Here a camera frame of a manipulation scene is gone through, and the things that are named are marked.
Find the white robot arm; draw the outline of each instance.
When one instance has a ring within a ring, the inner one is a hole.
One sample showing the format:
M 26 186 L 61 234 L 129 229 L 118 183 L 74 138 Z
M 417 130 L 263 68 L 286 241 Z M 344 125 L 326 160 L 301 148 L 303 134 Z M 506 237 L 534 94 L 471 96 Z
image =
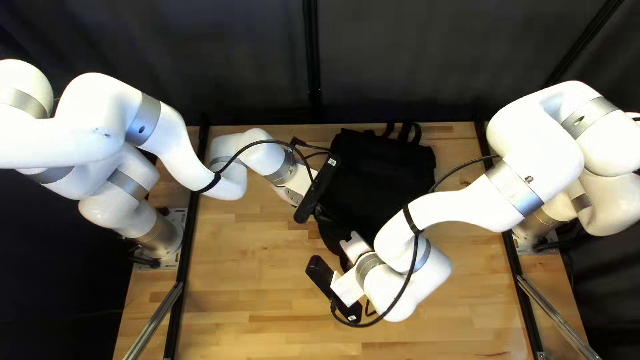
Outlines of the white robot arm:
M 217 199 L 244 195 L 247 167 L 277 185 L 274 190 L 292 204 L 311 184 L 305 167 L 274 143 L 247 149 L 222 174 L 215 173 L 240 148 L 272 137 L 251 129 L 214 139 L 207 168 L 193 152 L 177 111 L 107 75 L 75 78 L 48 119 L 52 104 L 51 86 L 37 68 L 0 61 L 0 168 L 14 168 L 80 200 L 85 218 L 132 238 L 152 258 L 172 254 L 180 231 L 144 199 L 158 173 L 134 146 L 156 154 L 180 184 Z
M 491 119 L 487 137 L 502 161 L 486 174 L 463 190 L 431 193 L 409 203 L 408 211 L 400 211 L 379 231 L 375 252 L 357 234 L 343 243 L 355 266 L 342 277 L 335 274 L 332 289 L 347 306 L 367 295 L 378 313 L 388 309 L 410 270 L 410 222 L 417 229 L 462 221 L 506 231 L 572 184 L 585 166 L 607 176 L 640 167 L 640 129 L 578 81 L 505 106 Z M 420 236 L 412 277 L 385 319 L 397 322 L 410 316 L 450 273 L 449 260 Z

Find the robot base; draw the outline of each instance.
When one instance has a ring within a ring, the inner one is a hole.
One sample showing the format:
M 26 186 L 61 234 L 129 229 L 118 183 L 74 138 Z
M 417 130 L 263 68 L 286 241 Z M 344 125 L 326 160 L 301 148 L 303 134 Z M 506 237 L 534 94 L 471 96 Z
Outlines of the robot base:
M 166 218 L 176 227 L 178 236 L 180 238 L 180 247 L 178 247 L 178 249 L 170 256 L 167 256 L 163 259 L 158 259 L 160 261 L 160 267 L 152 268 L 151 266 L 148 266 L 146 264 L 135 263 L 134 267 L 138 270 L 174 270 L 178 268 L 178 263 L 180 262 L 180 254 L 182 251 L 182 235 L 184 232 L 184 224 L 187 220 L 187 209 L 169 209 L 169 215 L 167 215 Z M 135 256 L 143 259 L 153 260 L 152 258 L 145 255 L 143 249 L 136 250 Z

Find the metal base plate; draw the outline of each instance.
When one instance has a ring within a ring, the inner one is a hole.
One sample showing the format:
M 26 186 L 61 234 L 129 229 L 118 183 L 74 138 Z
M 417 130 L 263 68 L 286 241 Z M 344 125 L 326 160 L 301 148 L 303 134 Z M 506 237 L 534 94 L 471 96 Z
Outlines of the metal base plate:
M 513 245 L 515 245 L 518 255 L 553 255 L 560 253 L 558 249 L 547 249 L 536 252 L 533 250 L 534 244 L 527 243 L 526 241 L 521 240 L 514 233 L 511 233 L 511 237 L 513 238 Z M 546 238 L 549 242 L 558 241 L 558 235 L 556 234 L 555 230 L 551 230 L 551 232 L 546 235 Z
M 182 237 L 182 232 L 184 229 L 184 224 L 187 221 L 187 208 L 176 208 L 176 209 L 169 209 L 169 215 L 166 216 L 166 218 L 174 225 L 176 225 L 176 228 L 178 229 L 178 231 L 180 231 L 180 237 Z M 145 265 L 145 264 L 138 264 L 135 263 L 134 264 L 134 268 L 138 269 L 138 270 L 173 270 L 173 269 L 178 269 L 178 262 L 180 261 L 180 252 L 182 250 L 182 247 L 179 247 L 178 250 L 176 250 L 176 252 L 174 254 L 172 254 L 171 256 L 168 256 L 167 258 L 164 259 L 160 259 L 160 267 L 159 268 L 152 268 L 151 266 Z M 144 255 L 144 253 L 142 253 L 142 249 L 138 249 L 135 252 L 135 256 L 138 256 L 140 258 L 145 258 L 145 259 L 151 259 L 150 257 Z

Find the black backpack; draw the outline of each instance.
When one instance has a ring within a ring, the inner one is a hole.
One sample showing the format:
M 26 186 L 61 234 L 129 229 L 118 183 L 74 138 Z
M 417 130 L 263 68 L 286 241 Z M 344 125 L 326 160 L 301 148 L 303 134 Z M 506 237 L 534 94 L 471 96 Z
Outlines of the black backpack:
M 411 127 L 415 136 L 408 142 Z M 381 136 L 371 130 L 342 129 L 331 142 L 341 163 L 318 200 L 314 217 L 324 244 L 340 257 L 343 270 L 348 259 L 340 240 L 349 240 L 355 230 L 373 248 L 387 220 L 435 182 L 435 155 L 431 147 L 419 144 L 420 126 L 403 123 L 397 139 L 388 137 L 392 131 L 393 124 Z

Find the wooden table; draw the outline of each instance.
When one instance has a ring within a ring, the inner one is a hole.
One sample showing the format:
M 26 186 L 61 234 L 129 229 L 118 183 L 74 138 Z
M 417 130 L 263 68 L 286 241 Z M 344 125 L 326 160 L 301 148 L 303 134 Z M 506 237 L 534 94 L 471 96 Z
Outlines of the wooden table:
M 432 146 L 436 154 L 436 176 L 480 157 L 473 123 L 421 126 L 421 143 Z M 288 141 L 295 135 L 327 147 L 342 127 L 373 129 L 380 134 L 385 125 L 262 128 L 276 139 Z M 249 128 L 212 127 L 209 138 Z M 190 129 L 194 138 L 196 132 Z M 312 158 L 311 165 L 319 168 L 322 158 Z M 186 207 L 188 191 L 175 183 L 161 163 L 158 168 L 161 179 L 151 191 L 150 202 Z M 482 164 L 474 164 L 448 178 L 438 190 L 460 189 L 482 173 Z M 179 359 L 531 358 L 500 234 L 457 222 L 430 227 L 427 237 L 451 259 L 449 280 L 409 319 L 352 329 L 332 318 L 326 297 L 305 275 L 307 261 L 314 254 L 339 268 L 313 219 L 296 224 L 291 206 L 280 200 L 267 181 L 249 174 L 248 191 L 238 201 L 200 198 Z M 524 265 L 528 271 L 539 279 L 554 280 L 549 284 L 536 281 L 535 285 L 557 295 L 566 305 L 563 314 L 569 314 L 569 321 L 583 331 L 566 274 L 558 265 L 559 256 L 529 256 L 528 261 Z M 114 359 L 126 353 L 174 284 L 175 275 L 175 270 L 134 270 Z M 162 359 L 167 323 L 165 319 L 143 359 Z

